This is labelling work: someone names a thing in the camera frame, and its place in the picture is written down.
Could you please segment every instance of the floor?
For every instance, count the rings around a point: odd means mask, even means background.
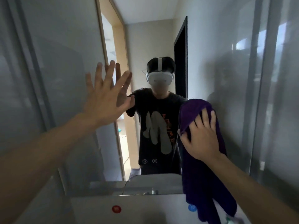
[[[130,158],[129,158],[129,149],[128,149],[128,143],[127,143],[127,135],[126,135],[126,128],[125,123],[122,118],[119,118],[117,120],[118,128],[121,129],[119,132],[119,139],[121,142],[121,153],[123,156],[123,167],[125,170],[125,177],[126,181],[129,180],[130,173],[131,173],[131,164],[130,164]]]

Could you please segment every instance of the black t-shirt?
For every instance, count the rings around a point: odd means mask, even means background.
[[[133,117],[137,112],[139,116],[139,165],[155,165],[159,169],[179,165],[175,145],[178,113],[185,99],[174,93],[165,99],[157,99],[149,88],[136,90],[132,94],[135,96],[135,106],[126,113]]]

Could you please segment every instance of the black hair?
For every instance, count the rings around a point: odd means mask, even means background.
[[[147,72],[150,74],[151,72],[155,71],[158,71],[158,58],[156,57],[147,63]],[[171,57],[162,57],[162,71],[169,71],[171,73],[176,71],[176,64]]]

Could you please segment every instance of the dark doorway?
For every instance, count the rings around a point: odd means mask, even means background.
[[[187,17],[174,42],[174,61],[176,63],[176,94],[188,98],[188,48]]]

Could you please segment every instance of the white ceiling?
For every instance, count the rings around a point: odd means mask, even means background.
[[[113,0],[125,24],[174,17],[178,0]]]

